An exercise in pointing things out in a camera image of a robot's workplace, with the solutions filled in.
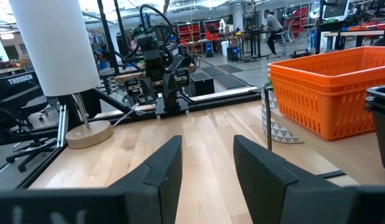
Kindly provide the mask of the black monitor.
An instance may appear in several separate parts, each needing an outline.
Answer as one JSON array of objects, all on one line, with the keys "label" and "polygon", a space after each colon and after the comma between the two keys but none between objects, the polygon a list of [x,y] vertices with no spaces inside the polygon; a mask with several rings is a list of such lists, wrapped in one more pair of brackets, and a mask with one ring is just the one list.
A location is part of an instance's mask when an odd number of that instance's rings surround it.
[{"label": "black monitor", "polygon": [[324,0],[323,18],[331,19],[344,16],[347,10],[349,0]]}]

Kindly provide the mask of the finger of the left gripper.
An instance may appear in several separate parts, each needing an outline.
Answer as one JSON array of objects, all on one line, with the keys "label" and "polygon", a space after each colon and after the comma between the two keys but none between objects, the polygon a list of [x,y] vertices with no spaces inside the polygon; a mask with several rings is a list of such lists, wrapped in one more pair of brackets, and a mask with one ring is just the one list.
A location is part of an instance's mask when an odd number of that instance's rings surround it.
[{"label": "finger of the left gripper", "polygon": [[179,106],[177,103],[178,85],[174,79],[174,75],[165,73],[163,77],[163,101],[164,110],[176,110]]},{"label": "finger of the left gripper", "polygon": [[145,101],[156,101],[156,93],[154,92],[153,84],[149,77],[140,79],[140,88],[143,91]]}]

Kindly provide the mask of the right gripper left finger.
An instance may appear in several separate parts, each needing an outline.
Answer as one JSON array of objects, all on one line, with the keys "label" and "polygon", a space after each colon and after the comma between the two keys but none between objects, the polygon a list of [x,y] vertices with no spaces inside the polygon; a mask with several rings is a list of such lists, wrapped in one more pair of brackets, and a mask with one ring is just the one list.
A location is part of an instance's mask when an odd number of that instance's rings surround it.
[{"label": "right gripper left finger", "polygon": [[122,191],[109,224],[175,224],[183,178],[183,139],[175,135],[109,188]]}]

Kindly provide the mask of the silver aluminium rail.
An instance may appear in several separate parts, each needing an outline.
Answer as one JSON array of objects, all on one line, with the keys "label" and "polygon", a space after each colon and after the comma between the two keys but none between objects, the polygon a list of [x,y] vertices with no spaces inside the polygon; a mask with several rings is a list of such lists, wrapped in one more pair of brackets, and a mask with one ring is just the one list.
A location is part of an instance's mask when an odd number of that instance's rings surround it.
[{"label": "silver aluminium rail", "polygon": [[68,109],[67,105],[60,106],[59,123],[57,131],[57,148],[64,147],[66,143],[65,135],[68,131]]}]

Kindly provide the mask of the black desk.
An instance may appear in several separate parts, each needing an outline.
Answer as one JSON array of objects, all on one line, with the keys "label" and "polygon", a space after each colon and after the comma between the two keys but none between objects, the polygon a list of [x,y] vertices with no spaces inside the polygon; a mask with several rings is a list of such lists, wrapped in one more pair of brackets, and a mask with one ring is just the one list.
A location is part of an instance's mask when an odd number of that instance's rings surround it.
[{"label": "black desk", "polygon": [[227,36],[229,46],[233,48],[233,53],[237,54],[238,62],[254,62],[257,59],[268,58],[261,51],[262,36],[268,34],[267,30],[251,29],[238,32]]}]

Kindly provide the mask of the black cube box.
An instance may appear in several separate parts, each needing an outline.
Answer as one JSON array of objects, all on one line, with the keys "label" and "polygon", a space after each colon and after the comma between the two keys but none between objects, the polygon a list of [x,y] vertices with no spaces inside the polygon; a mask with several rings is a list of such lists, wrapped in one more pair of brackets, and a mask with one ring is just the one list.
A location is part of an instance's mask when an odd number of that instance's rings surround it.
[{"label": "black cube box", "polygon": [[190,89],[192,96],[215,93],[214,80],[205,73],[193,73],[191,74]]}]

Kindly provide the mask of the orange plastic basket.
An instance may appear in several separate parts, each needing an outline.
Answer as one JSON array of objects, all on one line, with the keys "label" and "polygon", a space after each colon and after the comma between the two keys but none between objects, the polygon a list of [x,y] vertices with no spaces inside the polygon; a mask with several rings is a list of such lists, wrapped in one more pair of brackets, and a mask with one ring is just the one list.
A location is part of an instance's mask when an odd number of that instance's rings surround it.
[{"label": "orange plastic basket", "polygon": [[385,66],[320,74],[272,65],[270,79],[281,114],[334,140],[373,131],[364,99],[368,88],[385,85]]},{"label": "orange plastic basket", "polygon": [[285,75],[324,86],[345,86],[385,78],[385,47],[365,46],[269,64],[270,76]]}]

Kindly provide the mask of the green plant in patterned pot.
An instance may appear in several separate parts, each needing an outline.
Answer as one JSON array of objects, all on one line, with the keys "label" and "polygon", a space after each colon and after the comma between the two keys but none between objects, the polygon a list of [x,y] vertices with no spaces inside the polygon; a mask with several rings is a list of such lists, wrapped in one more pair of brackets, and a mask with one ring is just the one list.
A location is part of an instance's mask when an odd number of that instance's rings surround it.
[{"label": "green plant in patterned pot", "polygon": [[[273,109],[277,108],[277,99],[275,93],[272,89],[271,81],[265,83],[261,88],[261,111],[262,111],[262,127],[267,135],[267,108]],[[284,128],[280,123],[276,122],[273,118],[270,119],[270,132],[271,139],[277,142],[282,142],[285,144],[302,144],[299,138],[296,135],[292,134],[286,128]]]}]

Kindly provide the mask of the black gantry post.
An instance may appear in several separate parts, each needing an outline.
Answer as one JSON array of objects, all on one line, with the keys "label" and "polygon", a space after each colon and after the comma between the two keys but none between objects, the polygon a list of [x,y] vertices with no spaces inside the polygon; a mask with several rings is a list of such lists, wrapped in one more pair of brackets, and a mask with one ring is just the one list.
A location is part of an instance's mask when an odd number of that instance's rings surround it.
[{"label": "black gantry post", "polygon": [[126,41],[126,34],[125,34],[124,27],[123,27],[120,9],[118,6],[118,0],[113,0],[113,2],[115,5],[117,23],[118,23],[119,28],[120,28],[120,39],[118,39],[118,48],[119,48],[121,56],[124,58],[129,54],[128,45],[127,45],[127,41]]},{"label": "black gantry post", "polygon": [[117,62],[117,59],[116,59],[115,49],[114,49],[114,46],[113,46],[112,37],[110,35],[108,21],[107,21],[107,18],[106,18],[104,9],[103,9],[102,0],[97,0],[97,4],[98,4],[98,9],[100,11],[100,18],[102,20],[103,28],[104,28],[104,31],[105,31],[105,36],[106,36],[107,43],[108,43],[108,49],[110,51],[110,57],[111,57],[111,60],[112,60],[111,65],[114,68],[115,73],[119,73],[120,72],[119,71],[119,65],[118,65],[118,62]]}]

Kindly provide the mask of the black floor mat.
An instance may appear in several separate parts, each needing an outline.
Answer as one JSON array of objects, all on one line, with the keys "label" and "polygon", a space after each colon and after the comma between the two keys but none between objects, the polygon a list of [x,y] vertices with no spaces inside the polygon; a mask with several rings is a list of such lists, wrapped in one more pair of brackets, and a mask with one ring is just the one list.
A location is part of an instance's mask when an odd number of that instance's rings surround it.
[{"label": "black floor mat", "polygon": [[246,87],[244,82],[226,74],[215,74],[211,76],[218,84],[223,86],[226,90],[231,90],[235,88]]},{"label": "black floor mat", "polygon": [[238,73],[238,72],[243,72],[242,69],[237,68],[235,66],[229,65],[229,64],[224,64],[224,65],[218,65],[217,68],[220,68],[221,70],[227,72],[227,73]]}]

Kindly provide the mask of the white shade table lamp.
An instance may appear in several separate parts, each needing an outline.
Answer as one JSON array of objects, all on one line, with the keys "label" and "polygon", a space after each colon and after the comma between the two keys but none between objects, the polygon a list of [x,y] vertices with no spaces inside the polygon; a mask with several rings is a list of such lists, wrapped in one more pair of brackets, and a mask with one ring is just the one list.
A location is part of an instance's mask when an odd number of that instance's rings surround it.
[{"label": "white shade table lamp", "polygon": [[74,96],[83,123],[65,135],[72,149],[94,146],[113,134],[109,121],[89,121],[81,93],[100,77],[78,0],[9,0],[45,96]]}]

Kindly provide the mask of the black computer tower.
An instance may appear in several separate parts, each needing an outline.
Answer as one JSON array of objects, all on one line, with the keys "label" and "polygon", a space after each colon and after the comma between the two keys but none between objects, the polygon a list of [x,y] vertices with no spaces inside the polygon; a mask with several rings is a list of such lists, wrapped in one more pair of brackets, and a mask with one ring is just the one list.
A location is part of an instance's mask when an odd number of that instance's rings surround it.
[{"label": "black computer tower", "polygon": [[227,50],[227,60],[230,62],[239,61],[239,49],[238,47],[228,47]]}]

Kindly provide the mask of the person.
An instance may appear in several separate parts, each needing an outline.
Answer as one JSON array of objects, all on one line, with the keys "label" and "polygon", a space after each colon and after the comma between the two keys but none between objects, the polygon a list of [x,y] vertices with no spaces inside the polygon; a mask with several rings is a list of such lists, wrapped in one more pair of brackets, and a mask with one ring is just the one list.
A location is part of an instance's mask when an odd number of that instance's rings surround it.
[{"label": "person", "polygon": [[283,26],[268,9],[266,9],[264,11],[264,18],[267,21],[267,28],[269,31],[267,45],[268,45],[272,55],[276,55],[277,53],[275,51],[274,40],[275,40],[277,34],[283,32]]}]

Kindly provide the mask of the red storage rack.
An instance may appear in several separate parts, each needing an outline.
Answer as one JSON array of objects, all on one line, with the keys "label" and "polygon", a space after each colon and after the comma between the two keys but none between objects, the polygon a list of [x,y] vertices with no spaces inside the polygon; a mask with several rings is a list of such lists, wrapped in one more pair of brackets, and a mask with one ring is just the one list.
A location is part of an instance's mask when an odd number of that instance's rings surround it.
[{"label": "red storage rack", "polygon": [[201,54],[202,39],[201,27],[198,22],[184,22],[176,24],[176,31],[179,35],[179,42],[190,54]]},{"label": "red storage rack", "polygon": [[220,34],[220,19],[211,19],[203,22],[204,34],[207,40],[217,40]]}]

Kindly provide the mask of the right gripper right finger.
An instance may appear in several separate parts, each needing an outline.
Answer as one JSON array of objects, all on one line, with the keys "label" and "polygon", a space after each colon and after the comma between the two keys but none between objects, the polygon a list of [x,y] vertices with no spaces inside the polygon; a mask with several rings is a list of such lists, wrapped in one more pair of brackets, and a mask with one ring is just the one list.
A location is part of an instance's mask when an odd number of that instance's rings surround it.
[{"label": "right gripper right finger", "polygon": [[234,162],[254,224],[357,224],[354,190],[288,162],[243,135]]}]

